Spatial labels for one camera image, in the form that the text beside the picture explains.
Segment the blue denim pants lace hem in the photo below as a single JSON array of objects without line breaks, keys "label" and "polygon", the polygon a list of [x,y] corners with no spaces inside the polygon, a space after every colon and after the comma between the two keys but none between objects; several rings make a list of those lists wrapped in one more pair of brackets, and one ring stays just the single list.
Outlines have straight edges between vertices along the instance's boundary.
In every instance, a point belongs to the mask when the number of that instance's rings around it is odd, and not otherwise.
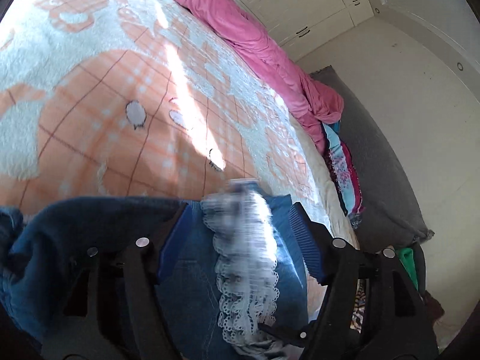
[{"label": "blue denim pants lace hem", "polygon": [[202,201],[1,208],[3,359],[297,359],[307,270],[294,203],[239,183]]}]

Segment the beige bed sheet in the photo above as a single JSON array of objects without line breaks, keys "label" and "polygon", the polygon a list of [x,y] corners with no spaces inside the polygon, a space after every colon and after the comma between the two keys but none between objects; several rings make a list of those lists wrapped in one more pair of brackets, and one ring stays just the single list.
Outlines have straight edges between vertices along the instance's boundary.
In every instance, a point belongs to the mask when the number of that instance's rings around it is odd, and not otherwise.
[{"label": "beige bed sheet", "polygon": [[340,200],[337,194],[335,183],[332,181],[328,167],[323,157],[317,151],[312,139],[305,133],[299,122],[293,117],[289,117],[289,121],[299,144],[304,152],[307,165],[312,172],[316,189],[320,194],[320,203],[328,217],[329,224],[327,228],[333,237],[343,238],[350,243],[355,249],[360,249],[360,243],[352,228],[350,219],[343,213]]}]

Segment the grey padded headboard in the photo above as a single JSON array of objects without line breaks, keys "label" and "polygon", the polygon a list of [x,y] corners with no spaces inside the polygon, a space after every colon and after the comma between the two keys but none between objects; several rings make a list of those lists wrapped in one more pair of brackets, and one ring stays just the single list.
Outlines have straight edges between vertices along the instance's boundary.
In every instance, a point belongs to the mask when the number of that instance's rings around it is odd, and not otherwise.
[{"label": "grey padded headboard", "polygon": [[339,137],[360,181],[364,210],[354,226],[360,247],[375,252],[388,245],[403,248],[430,240],[434,232],[425,224],[404,169],[372,116],[332,66],[311,77],[344,100]]}]

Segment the orange white plaid blanket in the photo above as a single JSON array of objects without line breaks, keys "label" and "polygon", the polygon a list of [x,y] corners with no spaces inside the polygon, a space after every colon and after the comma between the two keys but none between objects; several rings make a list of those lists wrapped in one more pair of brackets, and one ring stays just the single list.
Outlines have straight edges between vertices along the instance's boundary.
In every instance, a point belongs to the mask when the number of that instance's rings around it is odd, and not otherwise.
[{"label": "orange white plaid blanket", "polygon": [[199,200],[239,178],[329,224],[281,98],[173,0],[14,0],[1,20],[1,203]]}]

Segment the white built-in wardrobe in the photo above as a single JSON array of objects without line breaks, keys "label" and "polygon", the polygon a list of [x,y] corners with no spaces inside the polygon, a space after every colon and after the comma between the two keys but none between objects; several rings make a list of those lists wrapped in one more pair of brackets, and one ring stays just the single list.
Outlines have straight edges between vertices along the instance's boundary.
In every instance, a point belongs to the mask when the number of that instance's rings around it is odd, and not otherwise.
[{"label": "white built-in wardrobe", "polygon": [[298,61],[374,16],[369,0],[234,0]]}]

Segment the pink duvet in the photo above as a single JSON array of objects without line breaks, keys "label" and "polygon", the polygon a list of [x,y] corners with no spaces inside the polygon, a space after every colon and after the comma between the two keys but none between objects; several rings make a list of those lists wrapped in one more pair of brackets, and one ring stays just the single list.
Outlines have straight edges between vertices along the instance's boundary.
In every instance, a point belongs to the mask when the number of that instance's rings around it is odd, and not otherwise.
[{"label": "pink duvet", "polygon": [[324,125],[342,116],[343,98],[313,80],[293,63],[265,27],[233,0],[174,0],[227,42],[248,67],[284,101],[305,133],[323,155],[328,148]]}]

